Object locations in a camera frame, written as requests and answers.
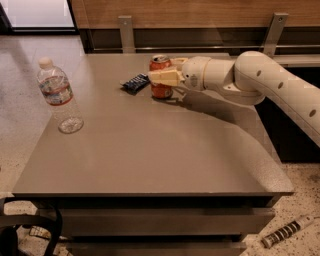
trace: table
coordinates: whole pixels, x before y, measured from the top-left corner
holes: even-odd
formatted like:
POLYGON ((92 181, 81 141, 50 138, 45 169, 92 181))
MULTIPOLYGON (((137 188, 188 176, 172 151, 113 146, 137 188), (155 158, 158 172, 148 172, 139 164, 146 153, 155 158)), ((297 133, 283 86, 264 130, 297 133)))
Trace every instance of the table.
POLYGON ((71 79, 84 127, 64 135, 51 119, 13 194, 54 201, 64 235, 108 236, 95 255, 238 255, 292 184, 253 107, 183 86, 168 100, 126 93, 150 58, 86 56, 71 79))

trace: floor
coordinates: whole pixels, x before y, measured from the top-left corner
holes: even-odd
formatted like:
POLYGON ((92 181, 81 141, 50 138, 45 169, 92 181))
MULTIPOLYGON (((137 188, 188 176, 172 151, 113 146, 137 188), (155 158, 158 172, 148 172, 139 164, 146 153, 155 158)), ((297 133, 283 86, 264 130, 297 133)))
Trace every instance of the floor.
MULTIPOLYGON (((0 197, 10 196, 51 114, 36 82, 37 60, 49 56, 72 76, 85 54, 78 36, 0 36, 0 197)), ((293 196, 274 206, 276 217, 258 235, 245 238, 248 249, 241 256, 320 256, 320 218, 271 249, 261 238, 301 215, 320 217, 320 163, 282 164, 295 187, 293 196)), ((34 212, 28 203, 15 203, 6 213, 34 212)), ((19 230, 20 248, 42 255, 46 241, 19 230)), ((68 255, 64 244, 56 254, 68 255)))

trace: clear glass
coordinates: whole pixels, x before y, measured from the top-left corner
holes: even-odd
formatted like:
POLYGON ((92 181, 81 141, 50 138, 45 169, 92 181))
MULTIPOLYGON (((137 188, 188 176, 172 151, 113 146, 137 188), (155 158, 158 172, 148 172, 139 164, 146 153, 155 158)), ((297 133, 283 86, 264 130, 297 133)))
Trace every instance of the clear glass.
POLYGON ((13 27, 74 27, 67 0, 0 0, 13 27))

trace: bottle label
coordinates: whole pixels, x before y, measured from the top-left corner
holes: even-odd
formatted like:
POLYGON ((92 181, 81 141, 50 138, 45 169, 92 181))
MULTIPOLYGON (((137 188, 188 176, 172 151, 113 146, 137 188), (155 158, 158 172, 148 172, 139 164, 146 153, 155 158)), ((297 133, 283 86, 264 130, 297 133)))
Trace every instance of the bottle label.
POLYGON ((68 78, 64 77, 61 84, 58 83, 59 80, 61 83, 61 78, 59 79, 58 77, 50 77, 44 80, 39 85, 40 90, 47 103, 52 106, 60 106, 66 104, 73 97, 68 78))

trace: table top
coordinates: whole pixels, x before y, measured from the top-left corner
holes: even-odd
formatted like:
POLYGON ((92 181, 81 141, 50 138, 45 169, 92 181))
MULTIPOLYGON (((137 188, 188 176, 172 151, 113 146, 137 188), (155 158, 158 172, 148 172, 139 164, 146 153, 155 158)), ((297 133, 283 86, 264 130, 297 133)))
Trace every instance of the table top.
POLYGON ((150 86, 136 96, 126 93, 120 82, 147 72, 150 58, 83 58, 70 80, 85 125, 65 135, 49 121, 13 189, 15 196, 254 196, 293 191, 254 107, 183 86, 169 100, 153 99, 150 86))

